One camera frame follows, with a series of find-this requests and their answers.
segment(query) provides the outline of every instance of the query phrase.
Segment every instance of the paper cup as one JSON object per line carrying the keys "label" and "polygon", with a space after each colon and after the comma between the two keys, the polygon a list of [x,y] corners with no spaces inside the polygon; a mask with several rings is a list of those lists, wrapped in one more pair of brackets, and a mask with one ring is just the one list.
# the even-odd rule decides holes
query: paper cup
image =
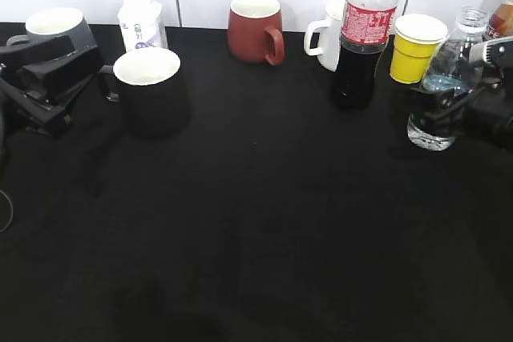
{"label": "paper cup", "polygon": [[447,26],[428,15],[408,14],[396,21],[395,30],[390,76],[400,83],[420,82],[438,44],[447,36]]}

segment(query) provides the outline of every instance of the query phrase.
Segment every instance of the red bottle label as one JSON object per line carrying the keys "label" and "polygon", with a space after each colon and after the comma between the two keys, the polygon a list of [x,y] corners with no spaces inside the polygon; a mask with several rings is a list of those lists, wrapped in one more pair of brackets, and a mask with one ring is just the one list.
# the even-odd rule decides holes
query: red bottle label
{"label": "red bottle label", "polygon": [[366,10],[347,2],[342,34],[358,44],[381,44],[388,39],[397,7],[390,10]]}

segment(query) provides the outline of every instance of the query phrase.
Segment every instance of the clear plastic bottle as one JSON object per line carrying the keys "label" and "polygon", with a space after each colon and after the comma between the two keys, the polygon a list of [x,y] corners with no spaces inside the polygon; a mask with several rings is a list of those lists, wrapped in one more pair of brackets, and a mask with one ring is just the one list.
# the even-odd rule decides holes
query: clear plastic bottle
{"label": "clear plastic bottle", "polygon": [[[487,23],[486,11],[463,7],[456,20],[456,28],[435,51],[422,78],[422,87],[433,92],[454,89],[456,96],[476,87],[481,81],[483,68],[468,66],[468,56],[471,47],[483,41]],[[407,124],[408,137],[417,146],[432,151],[443,151],[456,140],[454,136],[432,135],[425,129],[421,116],[410,115]]]}
{"label": "clear plastic bottle", "polygon": [[331,98],[342,109],[365,108],[374,92],[374,72],[386,48],[398,0],[346,0],[341,52]]}

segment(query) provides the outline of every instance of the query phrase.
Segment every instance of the water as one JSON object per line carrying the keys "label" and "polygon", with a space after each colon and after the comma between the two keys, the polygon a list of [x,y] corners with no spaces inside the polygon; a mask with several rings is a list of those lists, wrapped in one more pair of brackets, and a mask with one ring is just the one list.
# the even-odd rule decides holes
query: water
{"label": "water", "polygon": [[[456,90],[456,96],[468,91],[467,85],[457,78],[450,76],[433,74],[428,75],[422,80],[422,87],[429,91],[446,91],[450,89]],[[428,134],[422,130],[422,119],[417,115],[410,115],[408,125],[406,127],[408,138],[421,148],[431,151],[443,151],[449,148],[456,138],[454,136],[441,137]]]}

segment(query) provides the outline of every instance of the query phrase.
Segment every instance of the gray mug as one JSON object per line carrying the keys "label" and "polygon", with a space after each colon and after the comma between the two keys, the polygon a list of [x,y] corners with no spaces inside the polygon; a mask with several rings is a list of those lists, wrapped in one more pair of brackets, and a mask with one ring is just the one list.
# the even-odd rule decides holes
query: gray mug
{"label": "gray mug", "polygon": [[31,15],[25,23],[26,35],[16,35],[6,45],[40,42],[48,38],[67,35],[76,50],[95,46],[96,41],[82,12],[75,8],[49,8]]}

